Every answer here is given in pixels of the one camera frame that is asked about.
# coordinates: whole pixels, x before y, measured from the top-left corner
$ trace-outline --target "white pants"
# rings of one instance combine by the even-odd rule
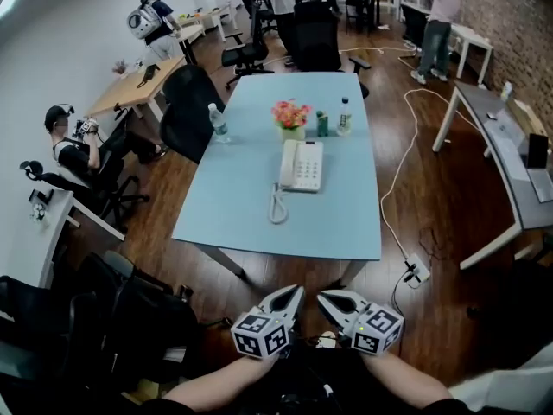
[[[165,35],[150,43],[145,65],[153,65],[158,61],[180,56],[182,56],[182,51],[179,42],[173,36]]]

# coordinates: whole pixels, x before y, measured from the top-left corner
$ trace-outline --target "white corded telephone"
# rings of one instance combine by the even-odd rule
[[[269,220],[271,223],[284,223],[288,209],[284,206],[284,190],[319,192],[322,173],[322,142],[286,140],[283,147],[283,162],[278,183],[273,184],[270,198]],[[281,217],[276,218],[276,208],[281,209]]]

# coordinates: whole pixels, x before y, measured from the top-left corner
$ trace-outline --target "man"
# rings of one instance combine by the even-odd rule
[[[294,5],[296,0],[270,0],[275,14],[278,35],[283,41],[287,55],[294,57],[296,51],[296,27],[294,26]]]
[[[102,171],[100,179],[95,177],[106,151],[111,151],[110,161],[121,160],[131,150],[138,155],[140,163],[149,163],[163,156],[167,148],[159,144],[153,144],[145,138],[130,131],[117,130],[98,147],[96,136],[98,128],[91,126],[83,137],[83,142],[78,142],[66,137],[69,113],[60,106],[52,106],[46,113],[44,126],[52,139],[54,158],[59,165],[69,169],[78,178],[85,182],[101,183],[103,180],[112,182],[111,168],[106,167]]]
[[[451,23],[459,14],[461,0],[434,0],[423,39],[423,58],[411,77],[426,85],[429,72],[441,81],[448,81],[449,35]],[[436,68],[432,69],[436,59]]]
[[[144,403],[140,412],[191,415],[233,404],[229,412],[252,414],[471,413],[442,383],[392,354],[296,345],[277,358],[241,358]]]
[[[148,64],[180,56],[182,52],[179,42],[172,35],[173,30],[167,25],[170,23],[174,30],[181,30],[181,25],[171,16],[173,10],[162,0],[140,0],[140,2],[150,5],[162,22],[162,26],[144,38],[146,46],[149,46],[151,51],[146,59]]]

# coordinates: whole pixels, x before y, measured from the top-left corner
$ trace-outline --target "pink shirt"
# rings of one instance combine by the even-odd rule
[[[429,22],[437,20],[438,22],[453,23],[460,9],[461,0],[434,0]]]

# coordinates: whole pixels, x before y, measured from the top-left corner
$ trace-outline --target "power outlet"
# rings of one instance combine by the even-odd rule
[[[407,263],[409,263],[410,266],[416,266],[415,271],[412,272],[415,274],[415,277],[407,282],[409,286],[416,289],[430,278],[430,270],[428,267],[426,267],[420,257],[415,253],[412,253],[410,255],[410,257],[407,259]]]

